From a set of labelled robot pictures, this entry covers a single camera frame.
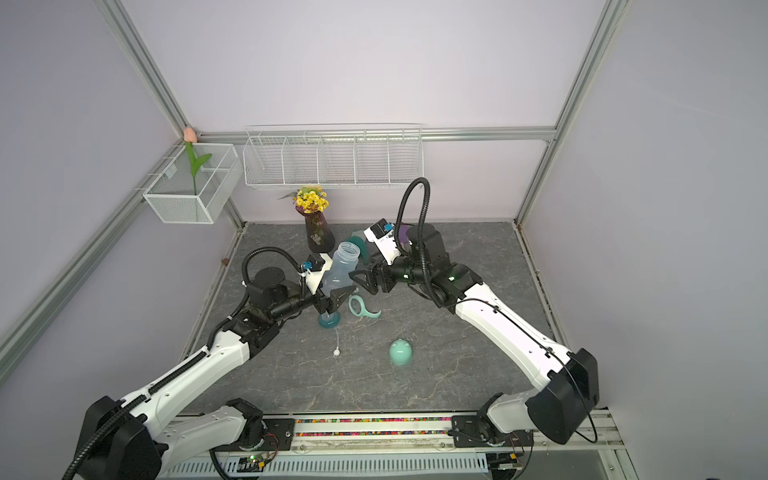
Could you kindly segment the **clear baby bottle body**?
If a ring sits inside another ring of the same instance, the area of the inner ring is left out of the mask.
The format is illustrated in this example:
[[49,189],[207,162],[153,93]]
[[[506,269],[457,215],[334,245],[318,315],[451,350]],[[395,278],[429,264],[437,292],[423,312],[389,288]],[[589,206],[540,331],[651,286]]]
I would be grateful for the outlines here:
[[323,275],[322,291],[325,295],[354,284],[349,274],[356,270],[359,257],[360,248],[355,243],[345,241],[339,244],[332,256],[331,268]]

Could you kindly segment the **teal bottle collar with nipple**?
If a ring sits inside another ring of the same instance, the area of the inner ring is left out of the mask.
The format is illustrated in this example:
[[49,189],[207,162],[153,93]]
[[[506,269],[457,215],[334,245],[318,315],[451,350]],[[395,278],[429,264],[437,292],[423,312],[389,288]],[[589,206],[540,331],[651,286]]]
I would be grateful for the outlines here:
[[337,327],[341,320],[341,314],[336,311],[333,313],[322,313],[318,316],[318,324],[325,329]]

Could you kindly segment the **white straw with weight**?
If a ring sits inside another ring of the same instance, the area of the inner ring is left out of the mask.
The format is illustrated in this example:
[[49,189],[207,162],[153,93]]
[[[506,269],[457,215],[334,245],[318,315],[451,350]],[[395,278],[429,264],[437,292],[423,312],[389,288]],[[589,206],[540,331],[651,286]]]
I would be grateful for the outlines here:
[[340,355],[341,355],[341,350],[340,350],[340,334],[339,334],[338,328],[335,328],[333,331],[335,333],[335,338],[336,338],[336,346],[335,346],[335,348],[333,350],[333,357],[334,358],[339,358]]

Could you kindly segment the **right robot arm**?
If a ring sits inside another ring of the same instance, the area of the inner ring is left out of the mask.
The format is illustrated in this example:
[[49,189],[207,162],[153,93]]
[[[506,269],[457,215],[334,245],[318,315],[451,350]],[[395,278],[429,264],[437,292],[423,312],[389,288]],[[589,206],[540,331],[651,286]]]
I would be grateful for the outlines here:
[[371,294],[405,284],[472,325],[506,354],[531,388],[492,396],[477,412],[476,439],[498,444],[516,430],[533,428],[564,445],[591,419],[600,400],[598,362],[587,350],[572,351],[525,321],[471,268],[450,259],[430,224],[399,230],[384,219],[364,231],[377,251],[351,278]]

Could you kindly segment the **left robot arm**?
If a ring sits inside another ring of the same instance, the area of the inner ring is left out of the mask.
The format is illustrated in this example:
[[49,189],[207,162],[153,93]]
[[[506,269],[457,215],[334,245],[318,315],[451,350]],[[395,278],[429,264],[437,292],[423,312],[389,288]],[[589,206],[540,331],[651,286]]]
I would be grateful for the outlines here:
[[64,478],[155,479],[221,446],[277,450],[279,442],[263,412],[244,399],[232,399],[178,425],[172,422],[220,378],[261,353],[288,320],[306,309],[334,314],[355,291],[327,282],[325,263],[292,266],[298,282],[278,267],[250,274],[243,265],[244,294],[202,347],[147,385],[119,399],[104,396],[94,402],[86,411]]

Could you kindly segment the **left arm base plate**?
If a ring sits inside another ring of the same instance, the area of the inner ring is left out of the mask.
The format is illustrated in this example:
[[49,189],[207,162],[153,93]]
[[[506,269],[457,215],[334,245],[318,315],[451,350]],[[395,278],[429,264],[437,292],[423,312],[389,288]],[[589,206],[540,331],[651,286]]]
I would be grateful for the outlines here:
[[242,451],[288,451],[294,439],[295,426],[296,421],[289,417],[249,421],[229,447]]

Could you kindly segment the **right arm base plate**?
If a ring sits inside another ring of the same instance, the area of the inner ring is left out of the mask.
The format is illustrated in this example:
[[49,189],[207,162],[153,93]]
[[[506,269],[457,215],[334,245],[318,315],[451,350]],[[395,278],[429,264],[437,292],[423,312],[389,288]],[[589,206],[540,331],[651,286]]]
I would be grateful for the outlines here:
[[531,431],[503,433],[477,414],[454,415],[447,435],[458,448],[530,447],[534,443]]

